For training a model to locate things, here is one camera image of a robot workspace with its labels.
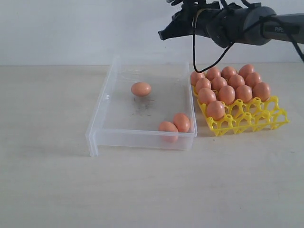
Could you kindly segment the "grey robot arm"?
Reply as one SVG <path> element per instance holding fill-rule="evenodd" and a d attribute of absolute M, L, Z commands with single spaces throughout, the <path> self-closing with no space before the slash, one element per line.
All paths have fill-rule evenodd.
<path fill-rule="evenodd" d="M 233 42 L 261 46 L 271 40 L 304 42 L 304 15 L 276 12 L 260 2 L 243 1 L 241 7 L 232 2 L 204 0 L 170 0 L 171 5 L 181 4 L 181 10 L 172 21 L 158 32 L 161 40 L 198 35 L 210 38 L 222 48 Z"/>

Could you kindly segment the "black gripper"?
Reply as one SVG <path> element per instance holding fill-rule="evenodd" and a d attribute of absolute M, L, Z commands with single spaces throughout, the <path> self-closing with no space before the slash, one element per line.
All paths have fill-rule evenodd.
<path fill-rule="evenodd" d="M 207 29 L 204 26 L 196 24 L 198 22 L 198 14 L 200 10 L 207 9 L 205 0 L 171 0 L 171 5 L 176 6 L 181 3 L 181 10 L 172 16 L 171 23 L 158 32 L 161 40 L 170 38 L 179 38 L 194 35 L 208 36 Z"/>

